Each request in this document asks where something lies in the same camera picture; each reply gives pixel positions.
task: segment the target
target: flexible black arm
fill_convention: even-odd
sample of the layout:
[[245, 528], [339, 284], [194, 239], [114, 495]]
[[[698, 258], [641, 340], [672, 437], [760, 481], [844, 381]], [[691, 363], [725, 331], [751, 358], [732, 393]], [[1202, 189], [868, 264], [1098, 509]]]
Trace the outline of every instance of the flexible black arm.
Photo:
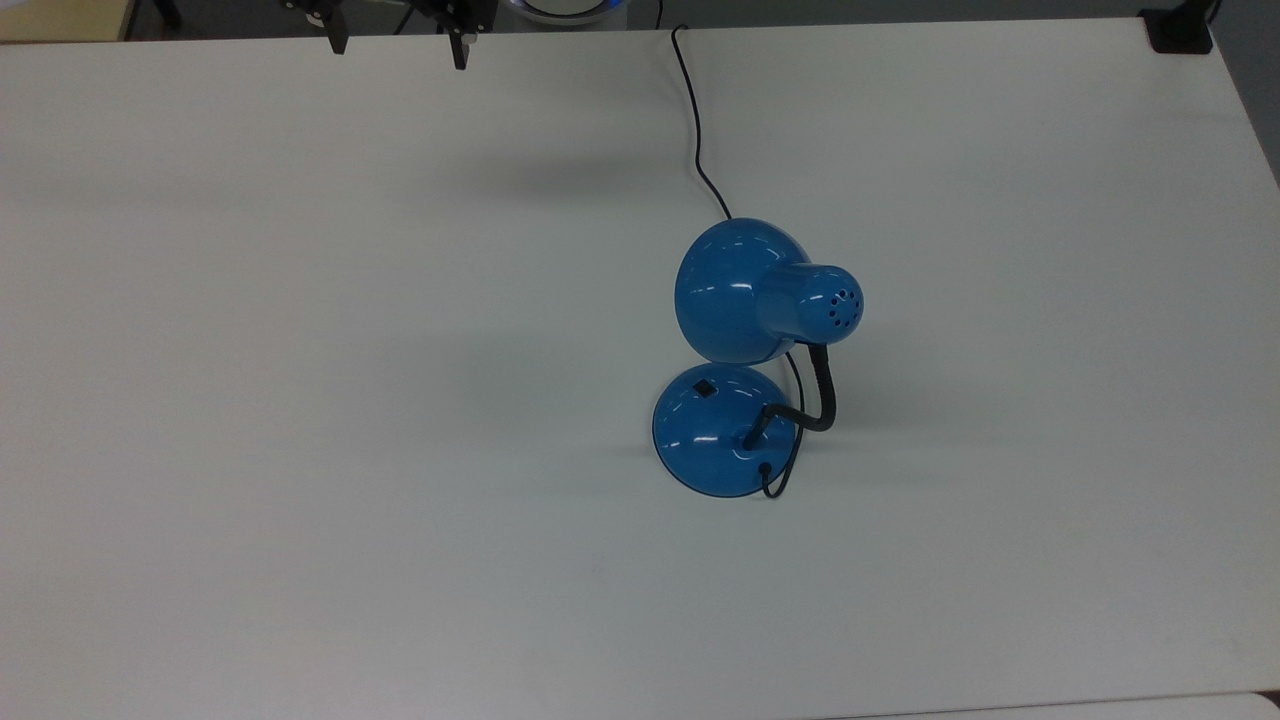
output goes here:
[[755, 419], [755, 424], [751, 425], [746, 437], [742, 438], [742, 447], [745, 450], [755, 450], [755, 446], [760, 443], [760, 436], [764, 434], [764, 429], [769, 427], [769, 423], [774, 418], [786, 418], [796, 425], [815, 433], [831, 429], [831, 425], [836, 421], [836, 386], [831, 380], [831, 363], [827, 359], [827, 346], [810, 345], [809, 360], [813, 363], [813, 374], [818, 380], [818, 398], [822, 401], [822, 415], [814, 418], [813, 415], [805, 415], [790, 405], [777, 402], [765, 405], [760, 410], [760, 416]]

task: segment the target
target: black power cord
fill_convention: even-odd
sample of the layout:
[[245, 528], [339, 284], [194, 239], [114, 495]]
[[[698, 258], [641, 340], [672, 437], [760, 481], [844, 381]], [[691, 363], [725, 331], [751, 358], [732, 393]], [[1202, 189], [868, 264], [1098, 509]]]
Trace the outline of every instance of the black power cord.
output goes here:
[[[796, 395], [800, 396], [800, 411], [804, 413], [804, 383], [800, 380], [800, 369], [796, 368], [795, 357], [791, 352], [786, 355], [787, 364], [791, 365], [791, 374], [796, 379]], [[791, 443], [791, 455], [787, 457], [787, 464], [782, 468], [782, 475], [778, 480], [778, 489], [769, 491], [769, 474], [773, 473], [773, 466], [768, 462], [760, 464], [760, 489], [764, 492], [764, 497], [769, 500], [777, 500], [782, 491], [787, 489], [787, 483], [791, 482], [791, 470], [796, 466], [796, 457], [800, 455], [800, 443], [804, 441], [804, 428], [796, 425], [796, 439]]]
[[685, 67], [685, 55], [680, 51], [680, 42], [676, 40], [676, 33], [689, 29], [689, 26], [681, 23], [671, 31], [671, 46], [676, 50], [676, 60], [680, 61], [680, 73], [685, 76], [685, 88], [689, 90], [689, 104], [694, 106], [694, 168], [698, 169], [698, 177], [703, 178], [707, 183], [708, 190], [716, 196], [716, 200], [721, 204], [721, 210], [724, 211], [724, 219], [732, 220], [733, 214], [728, 211], [728, 205], [724, 204], [724, 196], [719, 193], [716, 183], [712, 178], [707, 177], [707, 172], [703, 170], [703, 117], [698, 111], [698, 96], [694, 95], [694, 81], [689, 79], [689, 68]]

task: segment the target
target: floor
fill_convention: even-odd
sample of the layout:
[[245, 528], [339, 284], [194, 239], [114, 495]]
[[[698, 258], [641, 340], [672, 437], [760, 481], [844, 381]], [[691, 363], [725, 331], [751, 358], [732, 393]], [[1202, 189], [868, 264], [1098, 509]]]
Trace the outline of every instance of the floor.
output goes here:
[[[300, 13], [270, 0], [175, 0], [183, 13], [178, 32], [164, 28], [154, 3], [140, 0], [131, 40], [298, 37], [317, 35]], [[652, 28], [659, 0], [632, 0], [627, 27]], [[841, 23], [902, 23], [1032, 18], [1134, 17], [1144, 6], [1172, 0], [668, 0], [663, 27], [759, 27]], [[347, 0], [351, 33], [390, 35], [404, 15], [393, 0]], [[512, 27], [503, 23], [499, 28]], [[435, 31], [415, 14], [403, 32]], [[1271, 172], [1280, 182], [1280, 1], [1224, 0], [1213, 35], [1253, 122]]]

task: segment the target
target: white table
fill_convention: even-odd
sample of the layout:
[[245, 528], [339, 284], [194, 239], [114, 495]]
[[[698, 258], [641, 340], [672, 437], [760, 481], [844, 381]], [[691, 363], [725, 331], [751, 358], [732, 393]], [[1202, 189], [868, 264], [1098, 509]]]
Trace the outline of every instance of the white table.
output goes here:
[[717, 220], [664, 33], [0, 49], [0, 715], [1276, 685], [1280, 192], [1221, 59], [685, 44], [731, 206], [868, 297], [778, 502], [649, 443]]

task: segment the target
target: lamp base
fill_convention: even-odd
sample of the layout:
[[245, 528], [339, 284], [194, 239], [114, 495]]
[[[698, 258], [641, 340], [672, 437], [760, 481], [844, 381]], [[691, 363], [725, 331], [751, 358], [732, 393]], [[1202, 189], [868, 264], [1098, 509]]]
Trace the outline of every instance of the lamp base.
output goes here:
[[772, 468], [769, 482], [782, 474], [791, 457], [796, 427], [776, 418], [754, 450], [742, 438], [765, 405], [787, 401], [760, 373], [736, 365], [708, 363], [680, 374], [653, 411], [653, 443], [658, 457], [677, 480], [712, 497], [742, 497], [758, 492], [760, 465]]

